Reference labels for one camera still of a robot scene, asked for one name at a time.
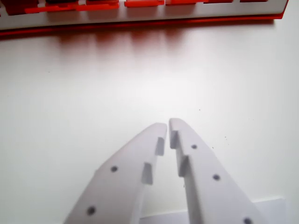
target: red object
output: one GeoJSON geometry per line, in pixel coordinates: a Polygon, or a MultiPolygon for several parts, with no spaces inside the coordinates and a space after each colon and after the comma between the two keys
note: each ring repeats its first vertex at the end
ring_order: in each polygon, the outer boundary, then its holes
{"type": "Polygon", "coordinates": [[[166,5],[189,5],[197,2],[209,2],[209,0],[166,0],[166,5]]]}
{"type": "Polygon", "coordinates": [[[164,5],[164,0],[127,0],[125,7],[148,7],[164,5]]]}
{"type": "Polygon", "coordinates": [[[26,8],[37,7],[37,0],[2,0],[8,15],[26,14],[26,8]]]}
{"type": "Polygon", "coordinates": [[[240,2],[266,2],[268,0],[240,0],[240,2]]]}
{"type": "Polygon", "coordinates": [[[94,10],[109,10],[120,7],[118,0],[86,0],[86,5],[77,6],[77,11],[94,11],[94,10]]]}
{"type": "Polygon", "coordinates": [[[105,28],[127,28],[127,27],[146,27],[146,26],[163,26],[163,25],[179,25],[179,24],[196,24],[204,22],[221,22],[221,21],[257,21],[257,20],[276,20],[282,19],[285,9],[280,14],[274,15],[252,15],[252,16],[225,16],[225,17],[210,17],[210,18],[187,18],[177,20],[163,20],[163,21],[131,21],[131,22],[118,22],[118,23],[98,23],[98,24],[80,24],[80,25],[65,25],[65,26],[52,26],[52,27],[39,27],[39,28],[22,28],[12,30],[0,31],[1,36],[9,35],[24,35],[24,34],[37,34],[37,33],[50,33],[59,31],[86,31],[91,29],[105,29],[105,28]]]}
{"type": "Polygon", "coordinates": [[[205,2],[204,4],[209,3],[232,3],[234,0],[209,0],[208,2],[205,2]]]}
{"type": "Polygon", "coordinates": [[[41,12],[70,11],[70,10],[76,10],[77,6],[78,6],[78,2],[57,3],[57,4],[46,3],[45,7],[36,6],[36,7],[26,8],[25,12],[27,14],[30,14],[30,13],[41,13],[41,12]]]}

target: white plastic part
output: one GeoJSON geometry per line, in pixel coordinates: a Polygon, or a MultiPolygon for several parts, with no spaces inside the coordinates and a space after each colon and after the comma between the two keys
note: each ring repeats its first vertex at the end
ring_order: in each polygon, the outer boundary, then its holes
{"type": "Polygon", "coordinates": [[[120,0],[120,7],[112,10],[42,12],[12,16],[7,14],[4,5],[2,5],[0,8],[0,30],[84,23],[280,14],[287,4],[287,0],[268,0],[267,2],[234,0],[232,3],[204,4],[198,2],[195,5],[128,8],[124,6],[124,1],[120,0]]]}
{"type": "Polygon", "coordinates": [[[190,224],[266,224],[213,151],[181,119],[170,119],[170,145],[177,150],[190,224]]]}
{"type": "Polygon", "coordinates": [[[166,124],[153,124],[108,159],[95,172],[65,224],[139,223],[143,187],[153,183],[166,131],[166,124]]]}
{"type": "MultiPolygon", "coordinates": [[[[283,198],[254,202],[268,223],[287,224],[286,202],[283,198]]],[[[189,224],[187,211],[153,215],[140,219],[139,224],[189,224]]]]}

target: gripper jaw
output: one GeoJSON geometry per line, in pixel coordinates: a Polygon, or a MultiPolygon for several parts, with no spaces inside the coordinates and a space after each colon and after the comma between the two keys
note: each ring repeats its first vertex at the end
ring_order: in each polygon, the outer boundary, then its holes
{"type": "Polygon", "coordinates": [[[169,129],[178,175],[185,181],[190,224],[266,224],[213,151],[187,123],[173,118],[169,129]]]}
{"type": "Polygon", "coordinates": [[[111,156],[95,172],[64,223],[139,223],[144,184],[153,183],[166,132],[166,124],[153,124],[111,156]]]}

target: white table surface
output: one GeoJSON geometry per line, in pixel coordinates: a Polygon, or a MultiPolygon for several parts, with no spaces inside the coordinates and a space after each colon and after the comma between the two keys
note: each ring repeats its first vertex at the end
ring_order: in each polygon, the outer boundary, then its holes
{"type": "MultiPolygon", "coordinates": [[[[154,122],[191,124],[252,200],[299,220],[299,1],[274,24],[0,41],[0,223],[60,224],[109,156],[154,122]]],[[[142,216],[185,210],[166,143],[142,216]]]]}

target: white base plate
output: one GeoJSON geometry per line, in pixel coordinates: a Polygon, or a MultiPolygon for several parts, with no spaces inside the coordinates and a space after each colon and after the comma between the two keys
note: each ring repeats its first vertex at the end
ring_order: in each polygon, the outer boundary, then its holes
{"type": "MultiPolygon", "coordinates": [[[[255,205],[270,224],[287,224],[285,199],[256,202],[255,205]]],[[[168,213],[140,219],[139,224],[189,224],[187,211],[168,213]]]]}

